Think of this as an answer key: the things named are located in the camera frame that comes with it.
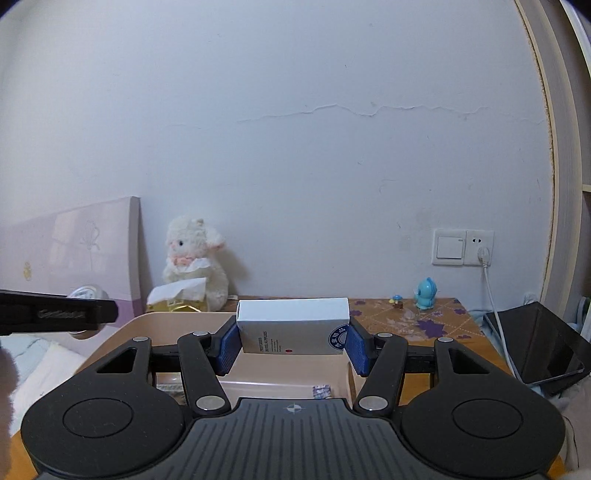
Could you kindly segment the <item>white rectangular box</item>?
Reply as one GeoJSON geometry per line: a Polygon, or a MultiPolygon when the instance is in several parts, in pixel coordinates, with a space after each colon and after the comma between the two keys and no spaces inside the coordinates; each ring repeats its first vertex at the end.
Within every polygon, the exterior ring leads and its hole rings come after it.
{"type": "Polygon", "coordinates": [[[236,323],[246,353],[339,355],[345,349],[349,300],[240,300],[236,323]]]}

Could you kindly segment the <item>round silver metal tin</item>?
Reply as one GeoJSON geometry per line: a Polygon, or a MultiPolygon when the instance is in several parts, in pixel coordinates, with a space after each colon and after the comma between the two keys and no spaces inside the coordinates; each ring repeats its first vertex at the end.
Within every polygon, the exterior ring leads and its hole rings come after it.
{"type": "MultiPolygon", "coordinates": [[[[84,285],[69,295],[69,298],[84,299],[84,300],[108,300],[108,294],[96,285],[84,285]]],[[[70,332],[70,335],[77,340],[86,340],[97,335],[104,328],[104,324],[99,324],[94,330],[82,330],[77,332],[70,332]]]]}

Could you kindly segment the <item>white pillow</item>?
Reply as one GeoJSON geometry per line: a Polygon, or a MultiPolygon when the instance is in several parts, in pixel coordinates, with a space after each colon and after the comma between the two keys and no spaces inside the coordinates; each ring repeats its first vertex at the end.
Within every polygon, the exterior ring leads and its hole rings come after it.
{"type": "Polygon", "coordinates": [[[84,363],[84,357],[57,342],[29,335],[2,339],[2,347],[12,356],[18,371],[17,387],[12,394],[16,416],[68,380],[84,363]]]}

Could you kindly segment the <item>blue white porcelain-pattern box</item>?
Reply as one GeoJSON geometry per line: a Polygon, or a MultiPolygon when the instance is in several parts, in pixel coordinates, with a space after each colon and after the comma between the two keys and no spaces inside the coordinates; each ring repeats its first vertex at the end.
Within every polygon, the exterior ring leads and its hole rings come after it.
{"type": "Polygon", "coordinates": [[[186,404],[182,379],[178,372],[157,373],[155,387],[172,397],[179,405],[186,404]]]}

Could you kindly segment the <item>purple floral table mat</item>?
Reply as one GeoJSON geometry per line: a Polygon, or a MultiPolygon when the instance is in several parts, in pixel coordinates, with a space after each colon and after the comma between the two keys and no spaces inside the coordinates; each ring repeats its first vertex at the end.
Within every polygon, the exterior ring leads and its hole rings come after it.
{"type": "Polygon", "coordinates": [[[437,298],[435,307],[420,310],[412,299],[397,308],[389,299],[350,299],[349,313],[370,334],[382,332],[421,343],[440,337],[459,341],[484,338],[473,317],[456,298],[437,298]]]}

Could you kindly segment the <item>pink purple bed headboard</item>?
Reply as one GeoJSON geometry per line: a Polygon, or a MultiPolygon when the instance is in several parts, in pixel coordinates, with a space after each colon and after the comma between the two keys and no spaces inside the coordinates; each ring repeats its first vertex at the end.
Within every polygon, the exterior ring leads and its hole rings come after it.
{"type": "Polygon", "coordinates": [[[137,197],[44,215],[1,229],[1,287],[66,295],[95,285],[117,302],[118,324],[142,311],[137,197]]]}

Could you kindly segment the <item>blue cartoon figurine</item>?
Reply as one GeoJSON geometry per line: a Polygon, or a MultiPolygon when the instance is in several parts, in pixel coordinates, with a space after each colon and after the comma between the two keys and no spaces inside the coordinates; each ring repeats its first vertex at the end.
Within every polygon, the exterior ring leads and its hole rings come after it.
{"type": "Polygon", "coordinates": [[[431,310],[435,306],[436,295],[438,292],[437,284],[431,277],[422,280],[415,292],[415,306],[419,310],[431,310]]]}

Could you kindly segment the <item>beige plastic storage bin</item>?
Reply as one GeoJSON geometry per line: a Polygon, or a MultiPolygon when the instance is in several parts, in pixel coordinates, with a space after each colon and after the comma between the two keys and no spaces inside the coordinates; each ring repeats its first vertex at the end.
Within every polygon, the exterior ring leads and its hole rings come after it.
{"type": "MultiPolygon", "coordinates": [[[[231,317],[229,312],[163,313],[138,316],[108,337],[82,364],[84,368],[126,341],[145,336],[154,346],[171,345],[193,331],[214,332],[231,317]]],[[[228,375],[219,378],[229,401],[240,397],[311,399],[315,386],[328,385],[332,397],[353,402],[356,385],[346,355],[259,355],[239,353],[228,375]]]]}

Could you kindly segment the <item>tiny mushroom figurine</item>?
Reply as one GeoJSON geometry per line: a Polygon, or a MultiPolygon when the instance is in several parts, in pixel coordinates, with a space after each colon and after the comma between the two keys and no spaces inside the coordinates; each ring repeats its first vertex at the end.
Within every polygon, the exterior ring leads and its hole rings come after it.
{"type": "Polygon", "coordinates": [[[389,303],[394,307],[394,309],[403,309],[404,308],[404,299],[401,295],[394,295],[389,303]]]}

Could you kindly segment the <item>white plush lamb toy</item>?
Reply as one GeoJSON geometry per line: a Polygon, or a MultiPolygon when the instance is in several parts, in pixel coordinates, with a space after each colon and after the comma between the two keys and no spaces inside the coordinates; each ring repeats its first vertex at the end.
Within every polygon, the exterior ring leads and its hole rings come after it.
{"type": "Polygon", "coordinates": [[[228,302],[229,281],[216,258],[225,239],[204,219],[177,217],[166,233],[166,264],[162,273],[165,283],[202,278],[205,298],[211,311],[219,311],[228,302]]]}

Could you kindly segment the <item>white wall switch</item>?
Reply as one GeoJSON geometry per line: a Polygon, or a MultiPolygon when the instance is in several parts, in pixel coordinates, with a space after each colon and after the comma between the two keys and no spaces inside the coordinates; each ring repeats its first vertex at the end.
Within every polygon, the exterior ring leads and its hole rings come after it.
{"type": "Polygon", "coordinates": [[[432,264],[436,266],[462,266],[467,232],[462,229],[434,230],[432,264]]]}

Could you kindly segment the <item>white wall socket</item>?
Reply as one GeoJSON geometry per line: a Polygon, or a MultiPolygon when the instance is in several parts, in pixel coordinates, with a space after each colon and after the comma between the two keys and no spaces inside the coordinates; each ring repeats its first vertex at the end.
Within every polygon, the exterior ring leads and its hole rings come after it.
{"type": "Polygon", "coordinates": [[[492,257],[494,239],[495,232],[492,230],[467,230],[463,264],[465,266],[481,266],[479,253],[485,250],[488,251],[489,257],[492,257]]]}

